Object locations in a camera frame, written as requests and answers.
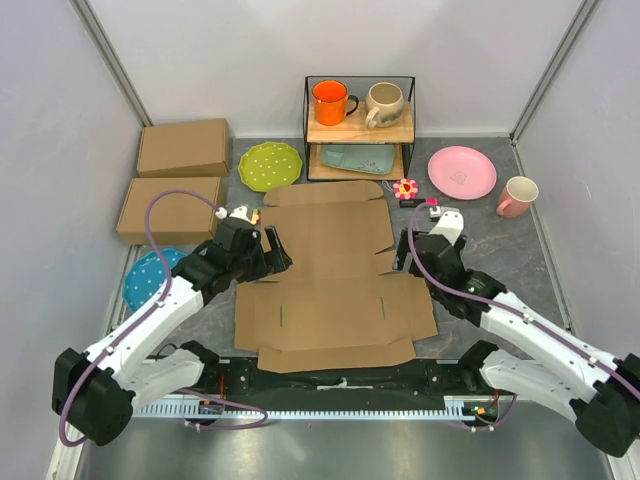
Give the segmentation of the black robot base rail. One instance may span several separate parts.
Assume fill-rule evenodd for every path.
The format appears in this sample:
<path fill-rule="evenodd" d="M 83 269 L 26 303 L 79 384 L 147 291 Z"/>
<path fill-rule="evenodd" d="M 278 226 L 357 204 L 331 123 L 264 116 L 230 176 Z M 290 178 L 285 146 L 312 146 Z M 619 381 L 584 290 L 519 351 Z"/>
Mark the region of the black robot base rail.
<path fill-rule="evenodd" d="M 204 370 L 195 389 L 231 397 L 277 388 L 314 390 L 340 384 L 378 390 L 424 391 L 434 396 L 493 396 L 495 393 L 478 373 L 456 361 L 423 358 L 391 367 L 274 373 L 259 369 L 255 358 L 223 357 L 217 365 Z"/>

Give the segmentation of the brown cardboard box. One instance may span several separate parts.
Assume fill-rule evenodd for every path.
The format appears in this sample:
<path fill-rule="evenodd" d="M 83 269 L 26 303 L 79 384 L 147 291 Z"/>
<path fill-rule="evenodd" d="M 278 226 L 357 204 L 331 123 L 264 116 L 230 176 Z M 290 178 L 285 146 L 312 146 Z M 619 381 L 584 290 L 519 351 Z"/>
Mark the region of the brown cardboard box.
<path fill-rule="evenodd" d="M 372 181 L 280 186 L 261 225 L 293 263 L 238 285 L 234 345 L 276 373 L 395 366 L 437 335 L 424 280 L 394 270 L 383 189 Z"/>

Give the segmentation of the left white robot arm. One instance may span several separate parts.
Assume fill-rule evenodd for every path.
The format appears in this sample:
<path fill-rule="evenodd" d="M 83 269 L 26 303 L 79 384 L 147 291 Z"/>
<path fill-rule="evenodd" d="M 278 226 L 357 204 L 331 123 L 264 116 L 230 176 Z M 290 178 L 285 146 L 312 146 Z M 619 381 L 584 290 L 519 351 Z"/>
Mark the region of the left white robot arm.
<path fill-rule="evenodd" d="M 82 352 L 68 348 L 58 356 L 52 409 L 60 417 L 61 442 L 74 446 L 66 435 L 72 426 L 104 446 L 120 435 L 136 410 L 189 387 L 198 393 L 215 389 L 220 358 L 197 341 L 153 363 L 146 358 L 231 283 L 261 280 L 292 263 L 275 227 L 256 230 L 240 218 L 222 220 L 214 238 L 182 258 L 118 329 Z"/>

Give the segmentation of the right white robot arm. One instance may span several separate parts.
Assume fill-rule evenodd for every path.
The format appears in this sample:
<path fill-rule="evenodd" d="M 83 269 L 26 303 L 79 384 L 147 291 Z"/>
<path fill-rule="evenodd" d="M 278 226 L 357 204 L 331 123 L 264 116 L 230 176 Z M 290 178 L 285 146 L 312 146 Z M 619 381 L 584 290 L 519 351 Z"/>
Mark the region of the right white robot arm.
<path fill-rule="evenodd" d="M 639 358 L 618 358 L 548 321 L 490 275 L 466 268 L 466 238 L 403 229 L 394 267 L 425 280 L 431 297 L 453 316 L 526 354 L 519 360 L 479 342 L 458 368 L 467 392 L 487 387 L 523 396 L 567 418 L 600 451 L 624 456 L 639 439 Z"/>

